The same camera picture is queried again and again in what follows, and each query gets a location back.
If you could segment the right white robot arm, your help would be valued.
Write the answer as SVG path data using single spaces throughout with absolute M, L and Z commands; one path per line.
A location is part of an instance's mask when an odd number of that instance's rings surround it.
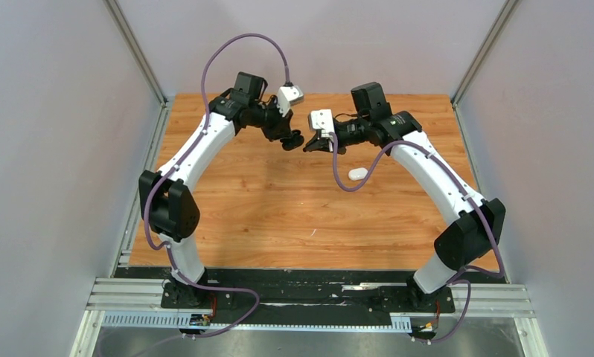
M 499 266 L 489 275 L 504 276 L 504 263 L 499 241 L 506 208 L 499 199 L 486 199 L 470 187 L 442 158 L 431 143 L 422 125 L 407 111 L 394 113 L 379 83 L 370 82 L 351 90 L 356 109 L 353 119 L 337 120 L 330 109 L 312 111 L 308 115 L 314 136 L 306 143 L 305 152 L 329 152 L 333 156 L 333 177 L 346 192 L 356 192 L 371 177 L 380 159 L 393 158 L 424 189 L 447 223 L 435 239 L 434 254 L 409 281 L 408 304 L 425 310 L 436 300 L 436 292 L 453 283 L 471 263 L 493 252 Z M 352 145 L 369 142 L 379 147 L 364 177 L 353 187 L 342 183 L 338 172 L 338 156 Z

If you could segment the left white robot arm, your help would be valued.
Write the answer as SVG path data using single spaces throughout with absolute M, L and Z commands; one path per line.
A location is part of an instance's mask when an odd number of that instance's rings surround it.
M 166 250 L 173 280 L 183 284 L 181 298 L 189 306 L 203 306 L 209 298 L 206 268 L 199 258 L 194 233 L 201 213 L 193 191 L 220 150 L 247 127 L 258 128 L 268 141 L 290 151 L 304 137 L 292 129 L 292 107 L 303 91 L 287 81 L 268 99 L 267 81 L 240 72 L 232 87 L 210 100 L 199 126 L 169 161 L 138 179 L 141 218 L 149 246 Z

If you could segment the white earbud charging case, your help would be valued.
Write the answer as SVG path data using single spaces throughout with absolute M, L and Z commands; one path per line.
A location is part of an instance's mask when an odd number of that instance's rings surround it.
M 351 181 L 362 181 L 369 174 L 369 170 L 365 167 L 358 167 L 348 171 L 348 178 Z

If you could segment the black earbud charging case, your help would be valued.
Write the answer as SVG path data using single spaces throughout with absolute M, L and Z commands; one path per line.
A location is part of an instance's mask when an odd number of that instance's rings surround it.
M 287 137 L 282 138 L 280 142 L 283 150 L 291 151 L 300 147 L 304 143 L 304 136 L 300 130 L 294 129 Z

